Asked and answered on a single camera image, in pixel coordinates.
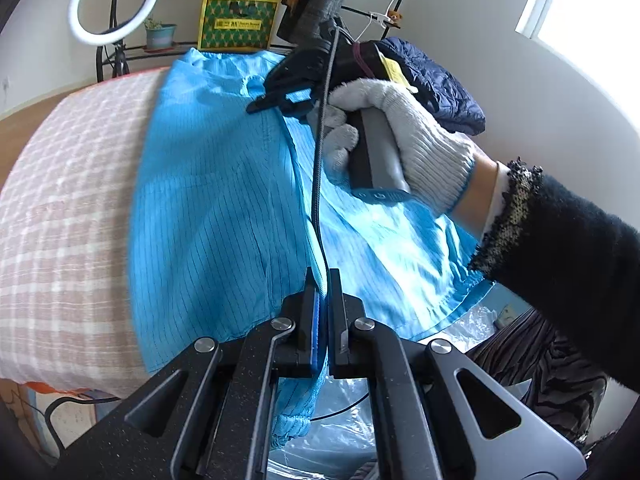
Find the white round object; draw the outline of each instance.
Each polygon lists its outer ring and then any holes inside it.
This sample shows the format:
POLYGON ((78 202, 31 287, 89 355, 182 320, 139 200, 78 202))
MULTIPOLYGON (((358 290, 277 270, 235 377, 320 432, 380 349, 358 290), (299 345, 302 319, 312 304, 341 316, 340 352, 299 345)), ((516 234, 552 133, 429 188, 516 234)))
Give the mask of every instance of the white round object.
POLYGON ((116 41, 122 40, 124 37, 128 36, 140 25, 142 25, 142 23, 145 21, 145 18, 151 13, 151 10, 154 8, 155 4, 156 0, 145 0, 145 3, 142 5, 142 7, 140 7, 138 13, 118 30, 107 32, 105 34, 92 34, 84 30, 82 25, 80 25, 80 20, 78 18, 78 7, 80 6, 80 0, 71 0, 69 2, 68 14, 71 32, 79 41, 93 46, 116 43, 116 41))

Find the zebra striped pants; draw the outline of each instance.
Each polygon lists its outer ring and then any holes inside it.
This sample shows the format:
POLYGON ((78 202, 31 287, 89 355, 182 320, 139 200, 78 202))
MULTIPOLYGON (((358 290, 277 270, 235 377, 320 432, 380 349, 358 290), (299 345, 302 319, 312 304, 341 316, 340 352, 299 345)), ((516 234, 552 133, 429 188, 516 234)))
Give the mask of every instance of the zebra striped pants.
POLYGON ((584 442, 607 377, 536 310, 466 355, 502 386, 531 379, 522 402, 569 441, 584 442))

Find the hand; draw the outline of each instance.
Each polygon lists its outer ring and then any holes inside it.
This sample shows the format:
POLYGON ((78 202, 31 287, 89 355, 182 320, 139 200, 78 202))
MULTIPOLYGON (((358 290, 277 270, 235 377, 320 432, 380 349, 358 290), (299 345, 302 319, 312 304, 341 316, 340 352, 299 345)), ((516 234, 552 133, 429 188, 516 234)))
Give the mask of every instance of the hand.
MULTIPOLYGON (((444 130, 407 88, 390 81, 358 79, 336 88, 329 96, 329 105, 322 158, 331 182, 348 182, 349 152, 358 142, 358 131, 346 124, 343 110, 376 107, 385 113, 394 132, 412 193, 434 216, 455 208, 471 180, 473 143, 462 134, 444 130)), ((308 119, 315 127, 317 115, 310 114, 308 119)))

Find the dark blue puffer jacket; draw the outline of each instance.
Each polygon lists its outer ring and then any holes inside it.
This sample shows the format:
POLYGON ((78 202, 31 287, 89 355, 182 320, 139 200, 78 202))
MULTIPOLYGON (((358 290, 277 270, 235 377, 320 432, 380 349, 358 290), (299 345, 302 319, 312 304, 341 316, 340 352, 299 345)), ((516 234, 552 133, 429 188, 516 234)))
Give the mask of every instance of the dark blue puffer jacket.
POLYGON ((480 105, 449 71, 400 38, 386 38, 377 41, 376 46, 385 57, 400 64, 409 83, 418 89, 416 99, 440 126, 470 136, 484 132, 480 105))

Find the blue pinstriped fabric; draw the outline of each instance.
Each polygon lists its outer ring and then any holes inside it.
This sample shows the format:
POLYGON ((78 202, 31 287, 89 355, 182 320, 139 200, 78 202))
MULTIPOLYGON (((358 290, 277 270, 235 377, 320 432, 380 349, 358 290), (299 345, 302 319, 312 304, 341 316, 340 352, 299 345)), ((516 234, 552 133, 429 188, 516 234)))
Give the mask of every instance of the blue pinstriped fabric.
MULTIPOLYGON (((146 136, 130 220, 129 281, 145 365, 191 341, 243 336, 302 290, 324 288, 308 220, 314 142, 276 110, 247 115, 281 59, 188 52, 162 87, 146 136)), ((367 315, 418 339, 489 290, 466 270, 475 241, 418 203, 367 205, 323 179, 320 218, 331 267, 367 315)), ((321 380, 281 380, 272 444, 305 434, 321 380)))

